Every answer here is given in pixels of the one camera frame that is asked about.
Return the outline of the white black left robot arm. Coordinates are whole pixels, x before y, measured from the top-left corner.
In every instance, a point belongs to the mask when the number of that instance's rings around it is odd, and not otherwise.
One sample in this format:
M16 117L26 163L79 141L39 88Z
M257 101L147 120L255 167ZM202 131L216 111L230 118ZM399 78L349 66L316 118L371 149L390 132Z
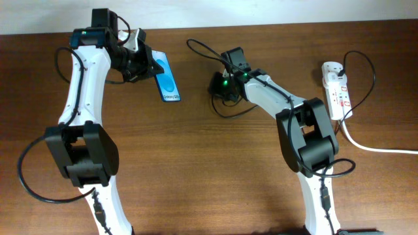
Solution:
M72 78L65 109L55 127L46 129L46 144L65 179L86 199L99 234L134 234L116 185L119 153L103 128L102 106L110 69L135 83L169 72L137 29L119 38L120 17L108 8L92 11L91 25L75 29L70 39Z

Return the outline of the blue Samsung Galaxy smartphone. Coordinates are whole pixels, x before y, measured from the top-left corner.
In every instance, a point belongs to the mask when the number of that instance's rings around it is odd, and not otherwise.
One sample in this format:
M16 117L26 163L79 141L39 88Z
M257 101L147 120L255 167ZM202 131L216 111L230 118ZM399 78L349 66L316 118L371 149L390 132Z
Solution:
M155 81L163 102L179 102L181 96L178 91L171 67L165 52L152 51L153 59L160 65L164 72L155 75Z

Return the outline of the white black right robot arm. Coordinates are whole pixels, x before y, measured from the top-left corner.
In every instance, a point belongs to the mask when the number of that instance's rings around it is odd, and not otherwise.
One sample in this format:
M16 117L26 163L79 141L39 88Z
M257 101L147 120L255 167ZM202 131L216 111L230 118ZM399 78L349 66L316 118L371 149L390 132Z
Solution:
M216 54L225 70L212 79L213 97L253 103L277 123L281 154L297 174L305 206L308 234L336 234L340 224L334 209L332 179L339 145L318 98L306 100L277 85L263 70L249 66L241 48Z

